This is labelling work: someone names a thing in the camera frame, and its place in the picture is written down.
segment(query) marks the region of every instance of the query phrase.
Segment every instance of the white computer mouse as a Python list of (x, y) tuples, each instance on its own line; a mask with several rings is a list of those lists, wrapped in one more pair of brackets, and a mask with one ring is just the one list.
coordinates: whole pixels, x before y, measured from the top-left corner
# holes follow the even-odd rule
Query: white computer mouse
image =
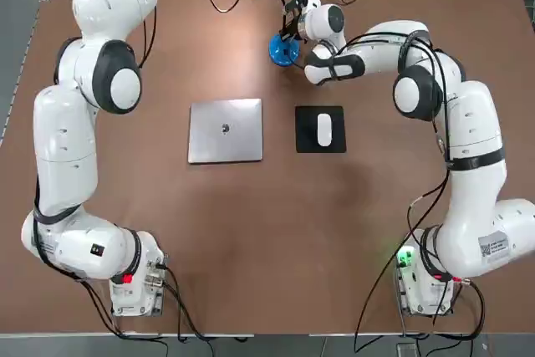
[(329, 146), (333, 141), (333, 121), (326, 113), (318, 115), (318, 144)]

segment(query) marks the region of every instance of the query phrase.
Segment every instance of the table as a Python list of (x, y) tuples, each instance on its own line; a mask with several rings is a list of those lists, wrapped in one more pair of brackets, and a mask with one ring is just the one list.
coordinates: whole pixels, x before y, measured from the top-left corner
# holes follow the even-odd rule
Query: table
[[(55, 53), (79, 31), (71, 0), (41, 6), (0, 148), (0, 333), (103, 332), (87, 294), (27, 252), (20, 228), (35, 185), (33, 98), (52, 84)], [(216, 0), (224, 7), (233, 0)], [(279, 29), (278, 0), (243, 0), (228, 15), (207, 0), (160, 0), (158, 33), (144, 71), (143, 99), (129, 115), (97, 122), (99, 187), (87, 209), (151, 231), (170, 256), (196, 326), (206, 333), (323, 334), (354, 331), (369, 289), (405, 235), (409, 203), (443, 177), (431, 127), (400, 116), (395, 74), (316, 88), (268, 57)], [(348, 38), (397, 18), (425, 22), (437, 47), (461, 59), (491, 89), (507, 149), (501, 198), (535, 200), (535, 38), (522, 0), (359, 0), (344, 10)], [(130, 38), (138, 59), (142, 32)], [(262, 98), (264, 160), (189, 166), (192, 102)], [(342, 105), (348, 152), (297, 154), (296, 105)], [(441, 222), (449, 194), (427, 224)], [(478, 278), (487, 332), (534, 332), (535, 259)], [(470, 332), (469, 291), (435, 329)], [(363, 332), (400, 332), (390, 274), (372, 298)], [(176, 309), (130, 319), (125, 329), (176, 332)], [(430, 330), (429, 319), (408, 319)]]

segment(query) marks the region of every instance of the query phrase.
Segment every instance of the robotic arm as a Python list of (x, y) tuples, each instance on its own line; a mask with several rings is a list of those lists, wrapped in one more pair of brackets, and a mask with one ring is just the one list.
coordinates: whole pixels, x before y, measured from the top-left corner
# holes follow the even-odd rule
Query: robotic arm
[(406, 310), (433, 315), (444, 293), (440, 314), (445, 314), (452, 279), (480, 276), (535, 249), (535, 205), (523, 199), (497, 202), (507, 170), (491, 93), (483, 83), (467, 81), (450, 55), (431, 50), (423, 23), (381, 23), (346, 46), (338, 6), (300, 3), (281, 38), (318, 41), (305, 59), (311, 83), (397, 70), (395, 108), (440, 127), (439, 146), (451, 175), (449, 210), (441, 225), (408, 237), (398, 263)]
[(122, 115), (139, 103), (142, 83), (125, 42), (157, 0), (73, 0), (82, 32), (59, 51), (55, 85), (35, 99), (33, 136), (38, 184), (22, 230), (23, 245), (78, 278), (109, 279), (115, 315), (161, 313), (165, 255), (148, 232), (88, 214), (97, 158), (99, 110)]

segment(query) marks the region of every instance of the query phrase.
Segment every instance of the mouse pad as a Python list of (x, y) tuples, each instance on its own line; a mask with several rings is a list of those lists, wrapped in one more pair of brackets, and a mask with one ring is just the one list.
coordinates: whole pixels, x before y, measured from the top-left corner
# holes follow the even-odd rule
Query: mouse pad
[[(318, 115), (331, 116), (333, 140), (329, 146), (318, 144)], [(345, 125), (342, 106), (296, 106), (295, 145), (298, 153), (344, 153)]]

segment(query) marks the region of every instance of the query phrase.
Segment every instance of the silver laptop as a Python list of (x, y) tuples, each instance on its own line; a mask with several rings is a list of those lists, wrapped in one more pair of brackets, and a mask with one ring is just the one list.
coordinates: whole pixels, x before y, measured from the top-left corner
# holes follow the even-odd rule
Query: silver laptop
[(262, 101), (233, 99), (191, 105), (188, 162), (262, 160)]

